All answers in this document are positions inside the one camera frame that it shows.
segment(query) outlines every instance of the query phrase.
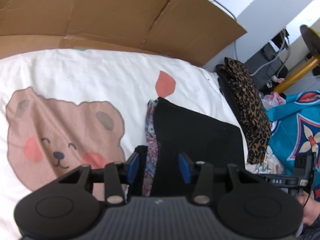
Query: bear eye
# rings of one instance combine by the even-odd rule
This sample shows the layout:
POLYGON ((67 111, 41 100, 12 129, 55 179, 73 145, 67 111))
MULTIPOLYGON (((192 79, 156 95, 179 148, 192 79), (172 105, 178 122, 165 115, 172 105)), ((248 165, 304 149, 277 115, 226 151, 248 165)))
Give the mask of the bear eye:
POLYGON ((41 141, 47 141, 48 143, 50 143, 50 140, 48 138, 41 138, 41 141))
POLYGON ((70 146, 72 146, 75 150, 77 149, 76 146, 73 143, 69 143, 68 144, 68 148, 70 148, 70 146))

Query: bear mouth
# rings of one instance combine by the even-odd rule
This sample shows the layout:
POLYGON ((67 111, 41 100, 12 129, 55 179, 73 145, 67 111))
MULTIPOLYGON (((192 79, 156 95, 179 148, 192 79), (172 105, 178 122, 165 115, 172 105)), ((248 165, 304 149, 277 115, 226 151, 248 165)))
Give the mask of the bear mouth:
POLYGON ((60 164, 60 160, 58 160, 58 162, 57 162, 57 164, 54 164, 54 163, 52 163, 52 165, 53 166, 55 166, 55 167, 60 167, 60 168, 62 168, 62 169, 67 169, 67 168, 69 168, 70 166, 62 166, 61 164, 60 164))

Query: screw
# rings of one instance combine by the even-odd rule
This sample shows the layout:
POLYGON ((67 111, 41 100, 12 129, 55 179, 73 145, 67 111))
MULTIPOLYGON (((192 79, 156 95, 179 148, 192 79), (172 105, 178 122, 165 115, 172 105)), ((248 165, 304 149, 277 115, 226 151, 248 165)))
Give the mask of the screw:
POLYGON ((206 205, 210 202, 210 198, 206 195, 198 195, 193 198, 193 201, 197 204, 206 205))
POLYGON ((123 201, 123 197, 119 195, 113 195, 107 198, 107 202, 110 204, 120 204, 123 201))

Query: pink cheek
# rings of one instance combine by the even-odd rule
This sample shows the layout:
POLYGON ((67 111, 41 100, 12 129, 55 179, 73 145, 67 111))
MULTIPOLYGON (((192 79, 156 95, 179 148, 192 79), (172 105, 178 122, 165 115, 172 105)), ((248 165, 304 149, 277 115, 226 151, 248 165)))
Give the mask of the pink cheek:
POLYGON ((87 152, 83 157, 83 163, 90 164, 92 169, 102 169, 108 164, 100 153, 95 152, 87 152))
POLYGON ((38 142, 35 136, 30 137, 27 140, 25 146, 23 147, 23 154, 31 162, 38 163, 42 161, 43 156, 39 149, 38 142))

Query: bear face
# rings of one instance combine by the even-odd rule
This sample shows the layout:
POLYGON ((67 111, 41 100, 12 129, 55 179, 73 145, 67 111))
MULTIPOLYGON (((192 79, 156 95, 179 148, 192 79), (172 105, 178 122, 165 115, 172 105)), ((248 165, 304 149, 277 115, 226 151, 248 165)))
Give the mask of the bear face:
POLYGON ((96 169, 125 161, 124 120, 109 102, 76 105, 46 99, 29 87, 13 93, 6 117, 8 161, 32 191, 83 163, 96 169))

